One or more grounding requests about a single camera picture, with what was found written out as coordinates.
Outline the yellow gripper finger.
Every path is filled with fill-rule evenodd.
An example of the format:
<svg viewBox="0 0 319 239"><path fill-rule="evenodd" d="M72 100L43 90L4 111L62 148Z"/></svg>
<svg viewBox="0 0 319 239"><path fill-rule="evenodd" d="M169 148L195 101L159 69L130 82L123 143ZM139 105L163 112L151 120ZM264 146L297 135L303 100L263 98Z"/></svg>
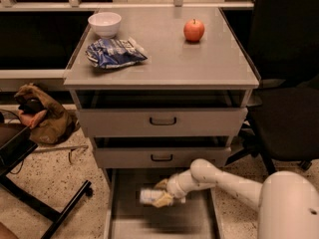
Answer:
<svg viewBox="0 0 319 239"><path fill-rule="evenodd" d="M170 206L172 204L173 204L173 196L167 192L163 193L159 198L153 201L153 206L156 208Z"/></svg>
<svg viewBox="0 0 319 239"><path fill-rule="evenodd" d="M166 186L167 186L167 179L163 179L156 184L155 189L166 189Z"/></svg>

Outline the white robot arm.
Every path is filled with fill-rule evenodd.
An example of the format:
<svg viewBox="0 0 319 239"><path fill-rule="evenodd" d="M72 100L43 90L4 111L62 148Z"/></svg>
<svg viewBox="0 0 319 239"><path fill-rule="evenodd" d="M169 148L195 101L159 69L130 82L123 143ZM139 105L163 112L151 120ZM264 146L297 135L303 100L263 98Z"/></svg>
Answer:
<svg viewBox="0 0 319 239"><path fill-rule="evenodd" d="M256 182L220 170L205 159L159 182L152 205L164 207L192 191L217 186L258 212L258 239L319 239L319 192L291 171Z"/></svg>

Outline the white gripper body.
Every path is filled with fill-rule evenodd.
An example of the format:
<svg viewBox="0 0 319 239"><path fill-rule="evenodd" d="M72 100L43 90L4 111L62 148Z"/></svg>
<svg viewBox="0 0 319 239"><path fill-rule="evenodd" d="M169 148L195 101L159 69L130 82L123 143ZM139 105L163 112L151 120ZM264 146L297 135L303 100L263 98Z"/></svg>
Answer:
<svg viewBox="0 0 319 239"><path fill-rule="evenodd" d="M192 177L188 172L172 175L166 184L166 191L174 198L182 199L192 189Z"/></svg>

